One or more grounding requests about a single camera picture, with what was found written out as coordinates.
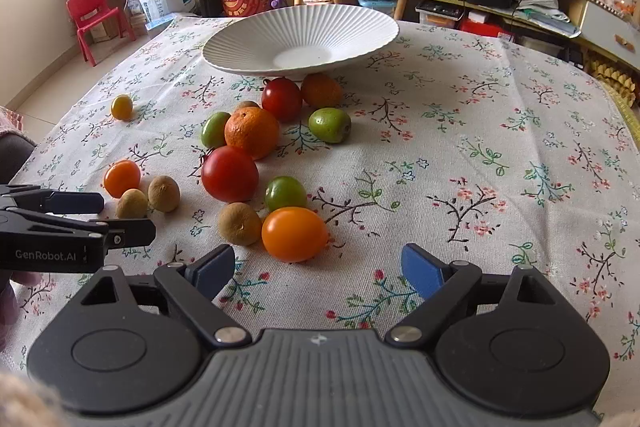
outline human hand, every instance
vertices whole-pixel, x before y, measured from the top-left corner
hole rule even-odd
[[[18,320],[18,303],[15,301],[14,289],[9,284],[9,278],[18,284],[35,286],[40,282],[40,274],[32,272],[6,272],[0,271],[0,285],[4,288],[0,293],[0,351],[6,345],[6,336],[11,327]]]

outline red chair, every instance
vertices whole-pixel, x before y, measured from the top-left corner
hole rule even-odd
[[[124,16],[122,9],[109,8],[107,0],[68,0],[66,2],[66,8],[69,10],[69,15],[71,15],[71,18],[78,27],[78,44],[80,44],[84,61],[87,61],[88,59],[92,66],[95,66],[95,60],[89,50],[89,46],[84,42],[84,34],[95,25],[100,24],[103,20],[108,19],[109,17],[116,17],[120,38],[122,38],[122,25],[124,24],[124,27],[129,34],[129,38],[132,41],[136,40],[133,28]],[[95,10],[97,10],[96,14],[88,17],[87,19],[82,19],[82,17]]]

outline fluted plate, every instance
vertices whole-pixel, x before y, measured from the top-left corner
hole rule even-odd
[[[343,66],[389,44],[398,23],[345,4],[292,6],[241,19],[204,46],[216,69],[254,76],[314,73]]]

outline red tomato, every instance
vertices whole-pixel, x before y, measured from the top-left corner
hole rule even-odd
[[[302,108],[300,88],[284,76],[274,78],[262,92],[262,108],[280,121],[295,120]]]
[[[217,200],[226,203],[247,201],[258,186],[258,168],[242,149],[225,145],[204,160],[202,185]]]
[[[121,198],[127,190],[140,185],[140,168],[131,160],[116,162],[104,175],[102,185],[112,198]]]
[[[325,247],[329,231],[322,218],[308,208],[285,206],[274,210],[262,224],[262,243],[284,263],[300,263]]]

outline kiwi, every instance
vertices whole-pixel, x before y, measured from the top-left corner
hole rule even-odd
[[[257,103],[252,102],[252,100],[242,100],[242,102],[240,102],[238,105],[236,105],[236,108],[234,109],[234,112],[236,112],[238,109],[242,109],[244,107],[260,107]]]
[[[170,176],[156,176],[149,185],[149,203],[160,212],[171,212],[180,203],[180,187]]]
[[[246,247],[260,239],[262,220],[248,204],[231,203],[218,214],[218,231],[232,245]]]
[[[116,216],[120,219],[141,219],[146,216],[147,203],[145,193],[142,190],[130,188],[118,200]]]

